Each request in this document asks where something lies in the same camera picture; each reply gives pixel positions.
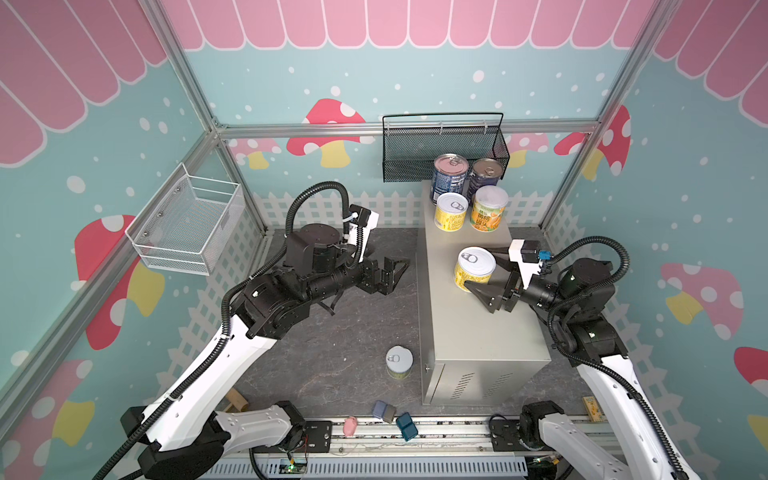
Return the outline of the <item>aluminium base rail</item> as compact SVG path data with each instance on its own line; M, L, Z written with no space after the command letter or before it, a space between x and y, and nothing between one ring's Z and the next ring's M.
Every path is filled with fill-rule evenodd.
M260 447L229 453L207 479L575 479L565 456L527 449L512 416L416 416L406 439L393 423L360 416L308 422L309 442L292 454Z

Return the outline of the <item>yellow can white lid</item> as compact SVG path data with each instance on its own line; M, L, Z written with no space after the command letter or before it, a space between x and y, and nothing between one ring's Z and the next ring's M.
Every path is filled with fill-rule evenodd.
M387 351L385 362L388 374L394 379L402 380L410 374L414 357L408 348L395 345Z
M468 292L465 283L475 282L487 284L496 269L496 260L493 254L481 247L466 247L457 257L454 268L455 285Z
M467 199L459 193L443 193L436 203L434 221L438 229L444 232L459 231L468 211Z
M501 187L487 185L479 188L473 197L471 226L480 232L496 231L501 225L508 201L508 193Z

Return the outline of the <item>wooden mallet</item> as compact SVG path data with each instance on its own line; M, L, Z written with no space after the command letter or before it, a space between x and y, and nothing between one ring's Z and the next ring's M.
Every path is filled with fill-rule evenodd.
M231 388L225 395L227 413L242 413L249 409L248 400L235 388Z

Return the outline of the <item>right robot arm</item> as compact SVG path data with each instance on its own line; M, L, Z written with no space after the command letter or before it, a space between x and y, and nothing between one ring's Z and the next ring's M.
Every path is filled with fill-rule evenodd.
M640 386L625 343L603 311L630 270L618 241L588 236L553 254L535 240L507 247L467 247L465 266L507 272L505 281L466 279L465 288L490 312L528 305L554 349L589 386L614 432L617 458L575 426L555 402L525 405L516 439L531 451L552 450L585 479L695 479L697 473L670 439Z

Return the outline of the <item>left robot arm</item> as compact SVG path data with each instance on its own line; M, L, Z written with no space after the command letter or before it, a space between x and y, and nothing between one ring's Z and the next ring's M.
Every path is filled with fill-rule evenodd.
M280 250L225 292L221 324L201 353L165 393L121 418L125 442L96 472L104 479L138 443L144 448L130 478L197 479L225 455L256 447L291 453L304 441L306 421L289 401L258 411L216 407L243 373L307 319L314 305L332 313L357 288L391 294L410 262L368 258L377 213L351 203L346 187L323 181L289 206Z

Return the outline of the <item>blue can pink lid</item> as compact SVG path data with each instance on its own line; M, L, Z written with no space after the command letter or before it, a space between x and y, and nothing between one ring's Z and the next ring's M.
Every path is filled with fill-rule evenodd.
M461 193L469 171L469 162L461 155L447 153L434 160L430 198L436 204L444 193Z

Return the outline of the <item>pink toy block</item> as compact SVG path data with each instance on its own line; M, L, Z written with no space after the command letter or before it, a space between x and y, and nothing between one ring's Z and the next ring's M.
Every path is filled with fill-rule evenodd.
M343 435L346 438L354 437L358 429L358 424L359 422L356 417L354 416L347 417L343 423Z

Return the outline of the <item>grey metal cabinet counter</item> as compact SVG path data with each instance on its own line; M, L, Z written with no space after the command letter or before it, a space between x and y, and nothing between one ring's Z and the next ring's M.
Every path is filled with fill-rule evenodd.
M526 305L489 312L454 283L465 247L508 248L506 225L482 233L470 225L448 233L434 222L430 184L421 184L423 227L416 247L422 402L494 406L518 392L551 361L535 313Z

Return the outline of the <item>dark blue tall can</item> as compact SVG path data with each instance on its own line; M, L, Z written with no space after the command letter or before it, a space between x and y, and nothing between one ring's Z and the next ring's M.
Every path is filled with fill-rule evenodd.
M469 172L467 198L472 201L476 192L484 186L496 186L504 173L503 166L494 159L476 160Z

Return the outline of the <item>grey purple toy block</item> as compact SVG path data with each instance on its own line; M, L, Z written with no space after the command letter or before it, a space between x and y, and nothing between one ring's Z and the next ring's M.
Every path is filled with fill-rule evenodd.
M391 424L395 420L396 412L397 412L397 409L395 406L385 401L377 400L374 403L374 406L372 409L372 416L385 423Z

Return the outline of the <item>small wooden block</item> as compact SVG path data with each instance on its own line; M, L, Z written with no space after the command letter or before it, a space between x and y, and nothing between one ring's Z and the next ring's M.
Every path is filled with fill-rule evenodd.
M584 396L582 400L591 422L601 423L606 421L606 417L594 396Z

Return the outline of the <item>teal toy block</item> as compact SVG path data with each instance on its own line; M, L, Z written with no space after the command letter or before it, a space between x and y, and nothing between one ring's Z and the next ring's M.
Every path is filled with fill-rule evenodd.
M395 420L395 424L406 442L415 439L419 435L418 428L408 412L403 412L399 415Z

